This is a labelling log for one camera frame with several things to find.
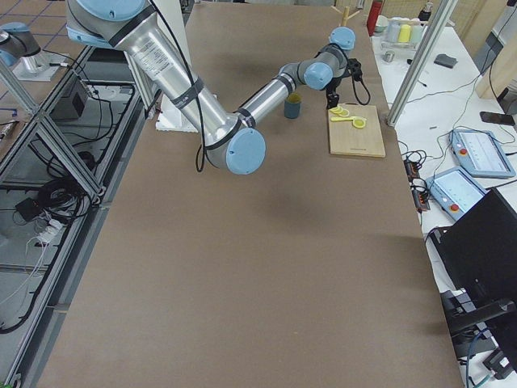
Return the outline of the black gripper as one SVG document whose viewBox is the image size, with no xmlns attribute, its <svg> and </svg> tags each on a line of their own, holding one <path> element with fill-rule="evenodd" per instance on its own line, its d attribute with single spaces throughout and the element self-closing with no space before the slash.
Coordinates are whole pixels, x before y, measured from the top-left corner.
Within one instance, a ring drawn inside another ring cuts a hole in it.
<svg viewBox="0 0 517 388">
<path fill-rule="evenodd" d="M 327 110 L 336 108 L 338 106 L 340 95 L 337 89 L 340 86 L 342 79 L 342 77 L 332 78 L 325 87 Z"/>
</svg>

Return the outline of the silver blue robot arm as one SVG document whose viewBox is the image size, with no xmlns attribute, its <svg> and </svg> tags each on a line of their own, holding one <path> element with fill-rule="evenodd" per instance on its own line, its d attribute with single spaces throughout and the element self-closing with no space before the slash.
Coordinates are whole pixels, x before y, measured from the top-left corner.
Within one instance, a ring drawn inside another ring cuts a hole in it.
<svg viewBox="0 0 517 388">
<path fill-rule="evenodd" d="M 324 7 L 203 2 L 183 27 L 186 46 L 154 1 L 69 1 L 66 18 L 71 40 L 128 55 L 187 118 L 198 170 L 235 175 L 263 164 L 258 123 L 301 86 L 334 89 L 356 43 Z"/>
<path fill-rule="evenodd" d="M 1 26 L 1 60 L 13 66 L 22 57 L 33 57 L 41 47 L 32 35 L 28 25 L 9 22 Z"/>
</svg>

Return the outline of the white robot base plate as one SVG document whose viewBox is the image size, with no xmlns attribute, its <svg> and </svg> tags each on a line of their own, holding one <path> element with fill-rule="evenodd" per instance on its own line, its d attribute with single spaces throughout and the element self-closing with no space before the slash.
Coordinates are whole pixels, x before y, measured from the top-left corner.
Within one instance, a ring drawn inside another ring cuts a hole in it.
<svg viewBox="0 0 517 388">
<path fill-rule="evenodd" d="M 198 130 L 191 122 L 177 109 L 169 98 L 163 94 L 159 108 L 156 130 L 161 132 L 185 132 L 198 133 Z"/>
</svg>

